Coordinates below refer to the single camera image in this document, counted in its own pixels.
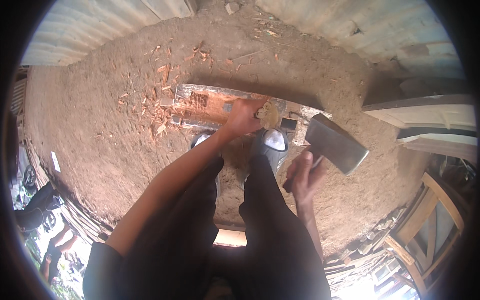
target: leg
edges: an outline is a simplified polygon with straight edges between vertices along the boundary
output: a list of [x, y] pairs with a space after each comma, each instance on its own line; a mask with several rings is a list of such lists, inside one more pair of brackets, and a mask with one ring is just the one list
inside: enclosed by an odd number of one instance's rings
[[65, 225], [63, 226], [63, 229], [53, 238], [50, 239], [50, 243], [53, 246], [56, 246], [65, 236], [65, 233], [67, 233], [68, 230], [70, 230], [70, 226], [67, 223], [64, 223]]
[[222, 167], [223, 159], [215, 158], [176, 202], [147, 221], [120, 269], [126, 298], [195, 299], [205, 293], [218, 233], [215, 177]]
[[66, 241], [62, 245], [57, 246], [57, 249], [60, 250], [60, 252], [62, 252], [62, 253], [67, 252], [73, 246], [73, 243], [75, 243], [77, 238], [78, 237], [76, 235], [74, 235], [71, 239], [69, 239], [68, 241]]
[[329, 299], [322, 261], [307, 229], [285, 204], [267, 157], [254, 156], [250, 168], [239, 208], [248, 240], [239, 290], [247, 299]]

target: dirt ground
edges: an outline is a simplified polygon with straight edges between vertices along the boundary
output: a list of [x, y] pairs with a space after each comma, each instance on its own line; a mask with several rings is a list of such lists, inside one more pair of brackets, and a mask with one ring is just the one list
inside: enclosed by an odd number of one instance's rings
[[[397, 146], [397, 128], [361, 112], [367, 87], [376, 75], [367, 61], [281, 22], [260, 24], [252, 18], [270, 15], [249, 1], [233, 15], [227, 14], [220, 1], [199, 9], [194, 17], [163, 21], [108, 42], [68, 67], [30, 69], [26, 134], [42, 165], [84, 207], [115, 226], [152, 178], [188, 150], [192, 130], [170, 126], [168, 135], [157, 136], [155, 144], [148, 132], [151, 107], [141, 119], [132, 113], [143, 92], [152, 97], [155, 83], [162, 81], [162, 73], [156, 70], [168, 63], [172, 66], [168, 84], [173, 91], [175, 81], [215, 85], [323, 108], [370, 150], [348, 177], [330, 164], [327, 179], [315, 196], [325, 255], [341, 250], [412, 199], [428, 155]], [[209, 60], [202, 61], [199, 55], [184, 61], [201, 41], [201, 49], [209, 50], [213, 58], [211, 68]], [[159, 51], [151, 52], [157, 46], [161, 46]], [[234, 60], [273, 46], [252, 55], [251, 60]], [[225, 64], [225, 59], [233, 64]], [[120, 105], [118, 97], [124, 93], [129, 95], [121, 98], [125, 104]], [[236, 177], [245, 158], [232, 153], [239, 147], [246, 153], [248, 146], [249, 138], [244, 137], [222, 151], [226, 166], [221, 173], [217, 223], [242, 225], [238, 206], [243, 192]], [[51, 151], [56, 153], [61, 173], [54, 170]], [[300, 151], [300, 147], [291, 148], [277, 175], [279, 184]], [[284, 197], [295, 212], [292, 196], [284, 193]]]

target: metal wall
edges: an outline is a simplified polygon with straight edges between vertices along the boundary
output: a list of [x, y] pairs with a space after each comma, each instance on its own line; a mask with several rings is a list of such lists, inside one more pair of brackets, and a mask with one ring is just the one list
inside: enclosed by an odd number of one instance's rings
[[455, 48], [424, 0], [256, 0], [300, 31], [416, 76], [464, 78]]
[[191, 0], [57, 0], [35, 32], [22, 65], [69, 65], [117, 37], [162, 20], [191, 16], [196, 7], [192, 8], [190, 3]]

